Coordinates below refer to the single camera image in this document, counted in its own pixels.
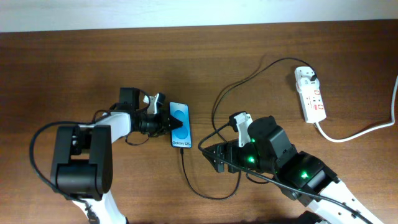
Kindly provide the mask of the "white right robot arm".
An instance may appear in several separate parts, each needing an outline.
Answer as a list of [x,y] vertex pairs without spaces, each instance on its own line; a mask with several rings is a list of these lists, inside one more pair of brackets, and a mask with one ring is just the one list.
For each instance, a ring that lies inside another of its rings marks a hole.
[[241,171],[275,184],[317,223],[380,223],[322,160],[298,152],[273,116],[252,120],[242,112],[227,126],[238,133],[236,140],[198,146],[215,171]]

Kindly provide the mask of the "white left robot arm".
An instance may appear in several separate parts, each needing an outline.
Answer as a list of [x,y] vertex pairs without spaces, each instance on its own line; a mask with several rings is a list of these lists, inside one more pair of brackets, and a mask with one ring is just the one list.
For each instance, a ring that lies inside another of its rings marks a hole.
[[112,144],[133,132],[148,138],[181,128],[183,121],[161,107],[165,96],[144,95],[138,88],[121,88],[119,101],[90,123],[73,123],[57,130],[50,182],[86,215],[90,223],[127,223],[111,193]]

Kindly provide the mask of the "blue Galaxy smartphone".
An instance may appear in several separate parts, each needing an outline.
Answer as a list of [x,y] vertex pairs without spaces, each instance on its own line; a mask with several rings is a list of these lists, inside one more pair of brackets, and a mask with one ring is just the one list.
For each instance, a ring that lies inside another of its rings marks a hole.
[[181,122],[181,125],[171,131],[171,146],[191,148],[192,133],[190,127],[189,107],[183,103],[170,102],[170,114]]

